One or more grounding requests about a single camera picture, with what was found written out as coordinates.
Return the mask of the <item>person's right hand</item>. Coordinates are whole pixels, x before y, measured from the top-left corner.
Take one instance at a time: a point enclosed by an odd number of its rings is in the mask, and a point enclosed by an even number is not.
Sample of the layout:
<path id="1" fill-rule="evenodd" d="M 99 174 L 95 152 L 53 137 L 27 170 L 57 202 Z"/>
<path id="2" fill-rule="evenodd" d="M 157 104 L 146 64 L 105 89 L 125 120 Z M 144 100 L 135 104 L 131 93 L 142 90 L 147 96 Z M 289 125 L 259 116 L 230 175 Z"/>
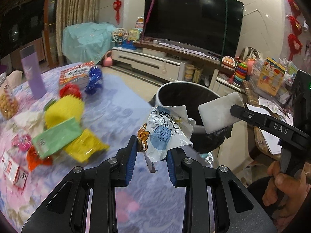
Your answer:
<path id="1" fill-rule="evenodd" d="M 300 176 L 293 178 L 280 171 L 279 161 L 272 162 L 268 167 L 267 173 L 272 178 L 269 180 L 263 195 L 264 205 L 268 207 L 276 203 L 278 200 L 278 190 L 287 196 L 287 200 L 281 203 L 283 208 L 277 212 L 277 216 L 274 219 L 274 224 L 278 232 L 285 230 L 307 197 L 310 191 L 310 184 L 307 183 L 309 170 L 310 164 L 307 163 L 306 167 L 301 171 Z"/>

